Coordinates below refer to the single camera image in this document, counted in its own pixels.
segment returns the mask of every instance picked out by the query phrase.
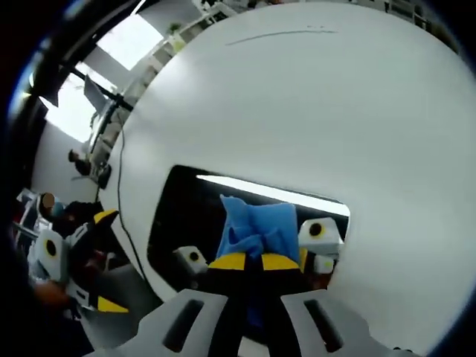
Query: person's hand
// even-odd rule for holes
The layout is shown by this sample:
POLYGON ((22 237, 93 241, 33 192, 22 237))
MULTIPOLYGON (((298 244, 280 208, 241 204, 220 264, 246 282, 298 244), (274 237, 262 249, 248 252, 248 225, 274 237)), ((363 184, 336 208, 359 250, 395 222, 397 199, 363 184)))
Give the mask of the person's hand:
POLYGON ((69 304, 69 296, 63 287, 54 281, 42 281, 33 287, 36 297, 49 306, 64 307, 69 304))

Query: white wall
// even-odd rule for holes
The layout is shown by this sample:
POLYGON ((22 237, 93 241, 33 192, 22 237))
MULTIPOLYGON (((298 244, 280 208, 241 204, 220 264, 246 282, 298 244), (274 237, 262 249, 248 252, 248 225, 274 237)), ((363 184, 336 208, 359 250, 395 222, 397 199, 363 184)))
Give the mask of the white wall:
POLYGON ((351 217, 329 292, 380 342, 425 355, 476 281, 475 95, 441 41, 366 7, 290 4, 219 22, 127 122, 125 225, 145 257, 174 164, 337 198, 351 217))
POLYGON ((96 47, 83 62, 118 88, 124 88, 132 79, 129 71, 100 47, 96 47))
POLYGON ((163 0, 141 11, 140 15, 165 37, 172 22, 186 25, 201 13, 191 0, 163 0))
POLYGON ((89 179, 71 181, 79 175, 68 161, 70 149, 80 151, 81 143, 56 126, 46 123, 36 152, 31 189, 51 192, 64 203, 93 202, 97 185, 89 179))

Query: yellow stripe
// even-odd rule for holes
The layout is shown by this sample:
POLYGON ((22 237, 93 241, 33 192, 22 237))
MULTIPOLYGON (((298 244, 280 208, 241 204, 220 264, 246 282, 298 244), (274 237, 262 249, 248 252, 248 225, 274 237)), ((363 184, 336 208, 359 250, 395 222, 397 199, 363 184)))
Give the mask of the yellow stripe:
POLYGON ((125 307, 119 306, 102 296, 97 299, 97 309, 101 312, 129 312, 125 307))
POLYGON ((225 270, 245 270, 245 259, 246 256, 244 253, 232 253, 224 255, 223 257, 220 257, 217 260, 213 261, 212 263, 210 263, 208 268, 225 270))
POLYGON ((94 223, 99 223, 101 219, 107 217, 110 214, 117 212, 116 210, 105 210, 103 212, 99 212, 98 214, 94 215, 94 223))
POLYGON ((307 249, 299 248, 299 269, 304 273, 306 267, 307 249))
POLYGON ((263 270, 299 269, 298 264, 283 255, 264 254, 261 259, 263 260, 263 270))

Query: black cable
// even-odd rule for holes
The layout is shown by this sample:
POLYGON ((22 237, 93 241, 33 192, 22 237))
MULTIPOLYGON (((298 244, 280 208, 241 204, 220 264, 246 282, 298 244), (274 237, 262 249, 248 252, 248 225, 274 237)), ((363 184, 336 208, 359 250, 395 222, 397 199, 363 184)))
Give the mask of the black cable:
POLYGON ((118 210, 119 210, 120 226, 122 227, 122 229, 127 235, 127 238, 129 239, 129 243, 131 244, 135 259, 137 260, 137 264, 139 265, 139 270, 141 271, 142 277, 144 281, 146 282, 147 287, 150 289, 150 291, 154 295, 157 295, 154 292, 154 289, 152 288, 152 286, 150 285, 149 280, 147 279, 146 273, 144 271, 144 267, 142 266, 141 260, 139 259, 139 254, 137 252, 137 249, 135 248, 134 242, 132 241, 131 234, 129 233, 126 226, 124 225, 124 220, 122 216, 122 207, 120 204, 120 179, 122 178, 122 155, 123 155, 124 147, 126 146, 126 136, 124 135, 124 123, 120 120, 119 115, 118 115, 118 118, 120 121, 120 134, 122 135, 122 146, 120 148, 120 153, 119 153, 119 173, 118 173, 118 210))

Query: blue cloth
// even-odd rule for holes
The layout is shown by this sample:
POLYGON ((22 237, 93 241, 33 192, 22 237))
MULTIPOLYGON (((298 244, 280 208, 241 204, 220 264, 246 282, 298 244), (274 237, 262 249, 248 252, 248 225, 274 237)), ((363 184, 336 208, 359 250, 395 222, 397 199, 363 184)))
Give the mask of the blue cloth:
POLYGON ((299 263, 298 219, 289 203, 252 206, 235 197, 220 195, 227 217, 216 257, 247 253, 257 258, 275 253, 299 263))

